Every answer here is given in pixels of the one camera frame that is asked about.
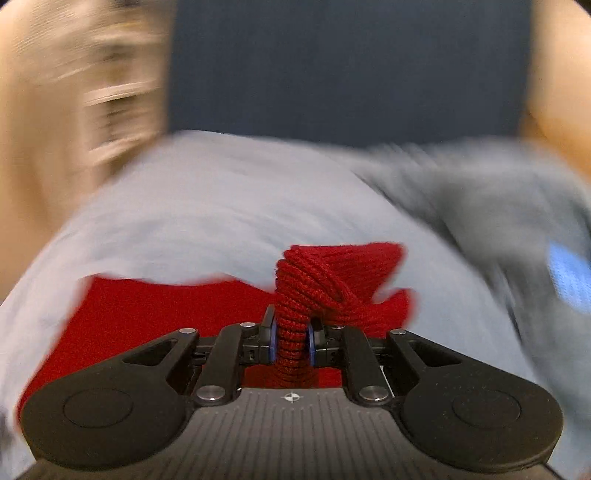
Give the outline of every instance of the red cloth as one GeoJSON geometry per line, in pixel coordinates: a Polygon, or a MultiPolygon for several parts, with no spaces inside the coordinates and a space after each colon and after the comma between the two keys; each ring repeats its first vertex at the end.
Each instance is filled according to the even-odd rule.
{"type": "Polygon", "coordinates": [[[277,262],[275,282],[278,356],[269,386],[315,387],[318,370],[306,354],[306,330],[311,317],[329,325],[352,325],[367,336],[382,337],[399,328],[410,315],[407,290],[383,303],[372,298],[402,260],[396,244],[294,246],[277,262]]]}
{"type": "Polygon", "coordinates": [[[277,294],[238,280],[168,286],[95,277],[23,393],[18,414],[32,393],[53,380],[183,327],[212,336],[226,325],[260,322],[271,303],[276,306],[282,360],[278,366],[247,368],[243,385],[283,386],[295,372],[291,385],[338,386],[339,371],[322,369],[318,377],[306,365],[303,339],[310,314],[360,326],[372,336],[400,327],[410,314],[408,292],[400,290],[382,304],[371,304],[371,297],[402,253],[393,244],[293,247],[278,263],[277,294]]]}

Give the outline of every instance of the red knitted fabric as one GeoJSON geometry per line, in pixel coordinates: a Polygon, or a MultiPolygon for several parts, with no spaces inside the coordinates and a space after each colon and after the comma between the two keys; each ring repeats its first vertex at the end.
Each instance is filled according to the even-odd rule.
{"type": "Polygon", "coordinates": [[[209,336],[232,323],[259,322],[270,303],[275,303],[279,322],[277,364],[247,368],[242,385],[336,387],[339,371],[322,369],[319,378],[307,364],[304,340],[310,316],[359,326],[368,336],[383,336],[400,327],[410,314],[407,291],[381,304],[371,299],[401,261],[402,252],[393,244],[292,247],[277,265],[276,294],[238,280],[169,286],[95,277],[23,393],[18,412],[50,381],[179,328],[194,327],[209,336]]]}
{"type": "Polygon", "coordinates": [[[269,386],[315,387],[317,371],[308,362],[306,331],[311,317],[352,325],[381,337],[410,316],[408,290],[373,303],[378,287],[404,256],[401,245],[375,243],[341,247],[294,246],[277,263],[275,314],[278,352],[269,386]]]}

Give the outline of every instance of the light blue fabric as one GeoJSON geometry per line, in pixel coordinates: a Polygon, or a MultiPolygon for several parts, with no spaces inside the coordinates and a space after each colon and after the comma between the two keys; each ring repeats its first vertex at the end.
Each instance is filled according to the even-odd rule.
{"type": "MultiPolygon", "coordinates": [[[[104,188],[0,307],[0,479],[33,461],[15,427],[15,406],[84,293],[83,279],[98,273],[168,284],[227,274],[271,287],[275,263],[292,244],[401,242],[408,256],[382,294],[393,285],[415,290],[411,330],[538,381],[484,280],[430,228],[343,166],[347,155],[186,132],[104,188]]],[[[567,425],[551,463],[572,479],[591,448],[577,428],[567,425]]]]}
{"type": "Polygon", "coordinates": [[[567,248],[551,244],[548,269],[558,296],[581,313],[591,313],[591,265],[567,248]]]}

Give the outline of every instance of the metal screw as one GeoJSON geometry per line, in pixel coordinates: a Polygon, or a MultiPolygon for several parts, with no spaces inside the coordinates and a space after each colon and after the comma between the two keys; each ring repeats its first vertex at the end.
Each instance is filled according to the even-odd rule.
{"type": "Polygon", "coordinates": [[[370,385],[359,390],[359,396],[366,401],[379,402],[388,398],[389,392],[379,385],[370,385]]]}
{"type": "Polygon", "coordinates": [[[203,401],[221,400],[226,394],[226,390],[219,385],[204,385],[197,389],[197,398],[203,401]]]}

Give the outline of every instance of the logo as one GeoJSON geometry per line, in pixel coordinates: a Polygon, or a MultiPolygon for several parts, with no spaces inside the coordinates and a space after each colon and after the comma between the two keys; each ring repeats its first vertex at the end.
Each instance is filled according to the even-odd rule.
{"type": "Polygon", "coordinates": [[[282,398],[284,400],[287,400],[289,403],[293,403],[293,402],[298,401],[299,399],[304,398],[304,397],[302,397],[301,395],[298,395],[295,392],[289,392],[287,395],[283,396],[282,398]]]}

